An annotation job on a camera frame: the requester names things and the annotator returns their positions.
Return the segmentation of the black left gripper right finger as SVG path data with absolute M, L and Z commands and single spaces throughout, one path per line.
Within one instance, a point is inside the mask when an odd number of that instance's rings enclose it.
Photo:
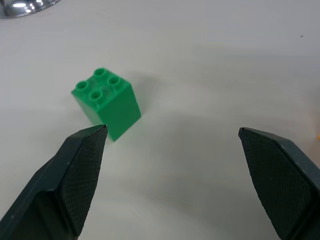
M 238 132 L 258 198 L 281 240 L 320 240 L 320 168 L 273 133 Z

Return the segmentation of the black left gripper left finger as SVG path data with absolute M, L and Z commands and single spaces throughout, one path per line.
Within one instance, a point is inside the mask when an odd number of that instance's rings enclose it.
M 0 220 L 0 240 L 78 240 L 98 184 L 106 125 L 70 135 Z

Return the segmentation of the green toy brick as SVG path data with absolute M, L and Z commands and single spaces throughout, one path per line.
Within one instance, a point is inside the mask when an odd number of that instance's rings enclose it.
M 106 125 L 112 141 L 142 116 L 131 83 L 106 68 L 98 68 L 71 91 L 93 125 Z

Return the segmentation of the shiny metal bowl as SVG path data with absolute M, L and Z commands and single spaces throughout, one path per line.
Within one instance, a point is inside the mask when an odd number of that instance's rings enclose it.
M 20 18 L 48 9 L 61 0 L 0 0 L 0 19 Z

